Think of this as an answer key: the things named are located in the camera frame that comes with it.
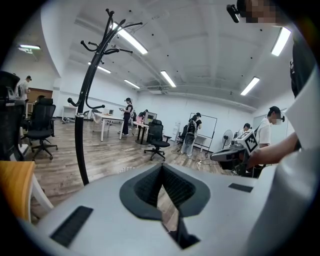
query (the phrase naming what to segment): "desk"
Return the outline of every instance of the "desk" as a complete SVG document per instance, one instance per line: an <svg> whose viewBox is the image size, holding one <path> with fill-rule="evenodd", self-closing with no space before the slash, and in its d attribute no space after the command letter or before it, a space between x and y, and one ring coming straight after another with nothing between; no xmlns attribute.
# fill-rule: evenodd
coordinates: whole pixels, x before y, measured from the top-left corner
<svg viewBox="0 0 320 256"><path fill-rule="evenodd" d="M31 106L31 113L34 111L34 105L36 103L35 102L27 102L26 105L25 105L25 118L27 119L28 118L28 106Z"/></svg>
<svg viewBox="0 0 320 256"><path fill-rule="evenodd" d="M205 141L206 141L206 139L207 139L207 137L205 137L205 136L202 136L202 135L197 135L196 136L196 139L195 139L195 142L197 141L197 139L200 139L201 140L201 143L199 143L200 144L200 152L202 152L202 149L204 148L204 144L205 144Z"/></svg>
<svg viewBox="0 0 320 256"><path fill-rule="evenodd" d="M0 185L16 217L30 221L31 193L49 212L54 206L41 189L34 174L33 161L0 161Z"/></svg>
<svg viewBox="0 0 320 256"><path fill-rule="evenodd" d="M148 145L149 143L146 142L146 141L144 141L144 136L145 136L145 131L146 131L146 133L148 133L149 125L143 124L143 123L138 123L138 122L133 122L133 124L134 124L135 126L139 127L138 138L135 140L135 142L138 143L138 144L140 144L140 145ZM142 129L142 136L141 136L141 140L139 140L141 127L143 127L143 129Z"/></svg>
<svg viewBox="0 0 320 256"><path fill-rule="evenodd" d="M105 130L105 121L119 121L121 122L121 130L120 130L120 135L119 135L119 140L122 138L122 129L124 128L124 119L123 117L116 117L113 115L105 115L102 113L93 113L93 126L92 126L92 131L95 131L95 123L100 124L102 121L102 129L101 129L101 141L104 141L104 130Z"/></svg>
<svg viewBox="0 0 320 256"><path fill-rule="evenodd" d="M62 120L65 117L65 110L69 110L69 109L72 109L74 111L74 117L71 117L71 118L76 118L77 107L75 107L75 106L63 106L63 109L62 109Z"/></svg>

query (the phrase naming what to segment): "ceiling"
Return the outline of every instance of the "ceiling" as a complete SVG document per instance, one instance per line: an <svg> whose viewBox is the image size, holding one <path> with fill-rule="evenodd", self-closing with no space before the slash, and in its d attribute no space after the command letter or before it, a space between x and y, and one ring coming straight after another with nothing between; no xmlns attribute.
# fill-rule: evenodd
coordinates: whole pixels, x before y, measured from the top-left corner
<svg viewBox="0 0 320 256"><path fill-rule="evenodd" d="M289 76L292 42L279 57L271 54L280 28L264 24L234 23L226 11L236 0L91 0L86 1L74 22L70 59L87 64L93 53L80 41L99 44L108 21L143 22L127 29L147 50L140 54L123 38L111 45L133 50L103 57L102 67L115 79L127 79L138 91L161 89L164 94L216 99L256 108L261 89ZM171 87L160 74L166 70L177 85ZM246 95L240 93L252 80L260 82Z"/></svg>

